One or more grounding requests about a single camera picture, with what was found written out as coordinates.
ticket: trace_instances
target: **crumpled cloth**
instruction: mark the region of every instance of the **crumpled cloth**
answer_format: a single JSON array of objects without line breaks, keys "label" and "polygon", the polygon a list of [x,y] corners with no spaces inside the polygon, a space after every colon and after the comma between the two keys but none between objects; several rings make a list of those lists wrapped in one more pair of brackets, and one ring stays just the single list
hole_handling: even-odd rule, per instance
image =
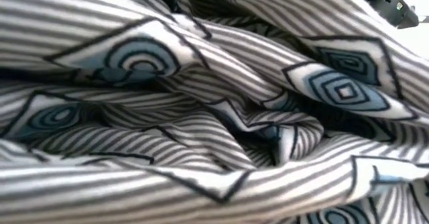
[{"label": "crumpled cloth", "polygon": [[364,0],[0,0],[0,223],[429,223],[396,35]]}]

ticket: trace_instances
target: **fabric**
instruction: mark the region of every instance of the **fabric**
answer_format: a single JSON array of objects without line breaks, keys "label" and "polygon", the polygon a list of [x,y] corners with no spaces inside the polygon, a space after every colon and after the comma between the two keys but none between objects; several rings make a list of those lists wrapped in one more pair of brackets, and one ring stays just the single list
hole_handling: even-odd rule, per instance
[{"label": "fabric", "polygon": [[2,224],[429,223],[429,61],[364,0],[0,0],[0,67]]}]

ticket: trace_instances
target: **blanket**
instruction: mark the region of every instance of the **blanket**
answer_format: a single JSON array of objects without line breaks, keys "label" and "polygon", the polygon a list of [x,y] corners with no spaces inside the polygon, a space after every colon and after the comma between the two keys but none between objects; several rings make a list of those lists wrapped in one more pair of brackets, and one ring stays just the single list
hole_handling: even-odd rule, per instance
[{"label": "blanket", "polygon": [[429,223],[397,31],[364,0],[0,0],[0,223]]}]

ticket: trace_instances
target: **striped fabric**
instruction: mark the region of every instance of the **striped fabric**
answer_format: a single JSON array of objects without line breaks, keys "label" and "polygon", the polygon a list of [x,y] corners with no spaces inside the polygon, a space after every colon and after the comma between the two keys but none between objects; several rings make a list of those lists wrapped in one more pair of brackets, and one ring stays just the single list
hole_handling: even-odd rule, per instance
[{"label": "striped fabric", "polygon": [[429,223],[396,31],[364,0],[0,0],[0,224]]}]

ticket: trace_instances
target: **fleece blanket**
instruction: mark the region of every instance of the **fleece blanket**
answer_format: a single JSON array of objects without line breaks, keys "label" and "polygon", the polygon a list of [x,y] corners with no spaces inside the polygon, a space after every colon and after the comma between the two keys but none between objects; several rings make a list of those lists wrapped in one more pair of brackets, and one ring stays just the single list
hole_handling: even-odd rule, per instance
[{"label": "fleece blanket", "polygon": [[364,0],[0,0],[0,223],[429,223],[397,31]]}]

